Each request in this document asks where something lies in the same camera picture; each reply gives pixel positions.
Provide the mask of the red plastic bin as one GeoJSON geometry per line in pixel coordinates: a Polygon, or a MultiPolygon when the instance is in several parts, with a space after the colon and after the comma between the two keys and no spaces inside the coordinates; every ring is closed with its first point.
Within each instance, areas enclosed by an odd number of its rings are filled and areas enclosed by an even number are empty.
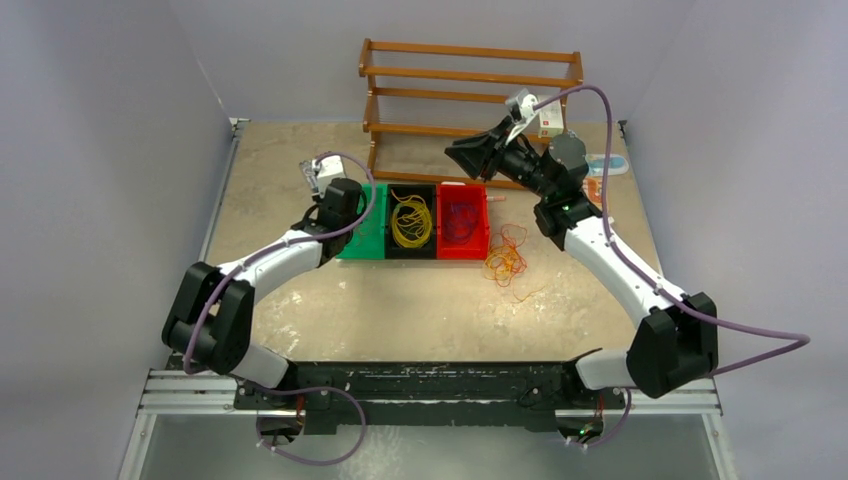
{"type": "Polygon", "coordinates": [[[437,188],[438,260],[484,260],[489,251],[487,192],[482,185],[437,188]]]}

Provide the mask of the black plastic bin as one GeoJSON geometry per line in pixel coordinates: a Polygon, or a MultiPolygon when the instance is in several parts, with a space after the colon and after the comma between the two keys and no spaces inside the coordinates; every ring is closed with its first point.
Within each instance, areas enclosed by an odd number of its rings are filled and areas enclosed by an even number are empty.
{"type": "Polygon", "coordinates": [[[436,258],[436,187],[428,184],[387,186],[385,257],[436,258]]]}

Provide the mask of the green plastic bin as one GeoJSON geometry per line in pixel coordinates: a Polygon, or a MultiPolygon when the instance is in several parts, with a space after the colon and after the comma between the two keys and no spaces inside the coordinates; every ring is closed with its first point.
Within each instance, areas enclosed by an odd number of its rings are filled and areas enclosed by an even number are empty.
{"type": "Polygon", "coordinates": [[[368,217],[353,231],[344,250],[337,255],[344,260],[383,260],[385,258],[385,228],[387,185],[377,184],[375,205],[368,217]]]}

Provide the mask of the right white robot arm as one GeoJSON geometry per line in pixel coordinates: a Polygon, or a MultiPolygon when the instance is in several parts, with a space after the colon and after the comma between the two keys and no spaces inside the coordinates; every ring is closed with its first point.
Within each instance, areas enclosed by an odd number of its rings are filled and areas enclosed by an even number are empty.
{"type": "Polygon", "coordinates": [[[704,321],[716,305],[704,293],[690,295],[667,281],[617,237],[604,212],[582,184],[589,166],[586,146],[572,133],[555,136],[536,152],[524,135],[508,138],[512,122],[452,142],[445,155],[470,178],[488,181],[499,173],[538,195],[533,208],[543,236],[586,267],[633,321],[627,350],[587,353],[564,376],[561,392],[576,407],[601,389],[629,387],[659,398],[718,366],[718,334],[704,321]]]}

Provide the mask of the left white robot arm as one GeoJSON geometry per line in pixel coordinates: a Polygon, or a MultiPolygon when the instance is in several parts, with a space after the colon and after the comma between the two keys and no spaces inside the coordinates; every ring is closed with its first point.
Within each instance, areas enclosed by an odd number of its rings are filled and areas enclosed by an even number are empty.
{"type": "Polygon", "coordinates": [[[364,187],[337,178],[324,196],[276,242],[240,260],[210,265],[198,261],[185,272],[161,339],[189,361],[188,371],[208,369],[259,385],[272,408],[297,399],[289,361],[251,338],[253,310],[264,297],[298,275],[338,255],[352,238],[352,224],[365,212],[364,187]]]}

